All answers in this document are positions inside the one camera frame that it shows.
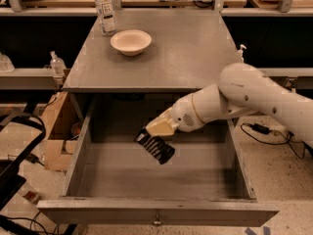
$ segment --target drawer knob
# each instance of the drawer knob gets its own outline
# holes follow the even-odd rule
[[[154,226],[162,226],[163,223],[159,220],[159,214],[156,214],[156,220],[153,222]]]

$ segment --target concrete floor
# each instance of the concrete floor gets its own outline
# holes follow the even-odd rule
[[[246,170],[250,176],[258,202],[275,203],[280,212],[262,227],[198,227],[198,226],[142,226],[142,225],[78,225],[76,235],[138,235],[138,234],[171,234],[171,235],[300,235],[313,234],[313,159],[306,152],[304,160],[297,158],[289,146],[268,146],[254,141],[240,129],[242,122],[266,124],[270,128],[284,131],[277,122],[269,117],[242,117],[237,124],[236,133],[244,156]],[[0,133],[0,158],[17,155],[28,140],[36,134],[28,127],[10,123]],[[257,135],[267,142],[281,142],[280,135]],[[33,151],[38,157],[44,155],[44,142]],[[40,194],[41,199],[57,199],[65,178],[64,172],[45,170],[40,164],[23,162],[20,168],[30,185]],[[35,205],[16,194],[10,203],[1,210],[9,217],[34,218],[38,213]],[[43,224],[48,232],[53,232],[54,224],[44,214],[37,221]],[[19,221],[29,227],[29,221]],[[60,226],[60,234],[66,226]],[[0,229],[0,234],[9,234]]]

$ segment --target speckled floor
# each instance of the speckled floor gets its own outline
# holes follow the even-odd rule
[[[240,129],[242,122],[266,124],[270,128],[284,129],[269,117],[242,117],[237,124],[236,133],[243,152],[246,170],[250,176],[258,202],[275,203],[280,212],[262,227],[199,227],[199,226],[142,226],[142,225],[78,225],[76,235],[138,235],[138,234],[226,234],[226,235],[309,235],[313,234],[313,159],[306,153],[304,160],[299,159],[289,148],[284,146],[269,146],[260,144],[248,137]],[[10,123],[0,133],[0,157],[7,159],[8,155],[18,154],[27,140],[36,134],[28,127]],[[280,142],[280,135],[258,135],[267,142]],[[44,142],[33,151],[38,157],[44,154]],[[20,174],[40,194],[41,199],[58,198],[64,172],[45,170],[40,164],[23,162]],[[9,217],[34,218],[38,213],[35,205],[16,194],[9,204],[1,210],[1,214]],[[48,232],[56,227],[48,217],[40,214],[37,219]],[[19,220],[19,223],[29,227],[30,222]],[[39,225],[33,225],[37,231],[42,231]],[[60,226],[60,234],[66,226]]]

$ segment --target bowl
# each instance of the bowl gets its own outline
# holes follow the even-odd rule
[[[115,34],[111,38],[111,46],[126,56],[136,56],[147,48],[152,39],[142,30],[129,29]]]

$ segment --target open drawer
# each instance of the open drawer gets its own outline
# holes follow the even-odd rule
[[[274,216],[255,199],[230,120],[167,138],[175,155],[163,165],[134,142],[178,97],[96,95],[62,197],[38,208],[56,223],[261,226]]]

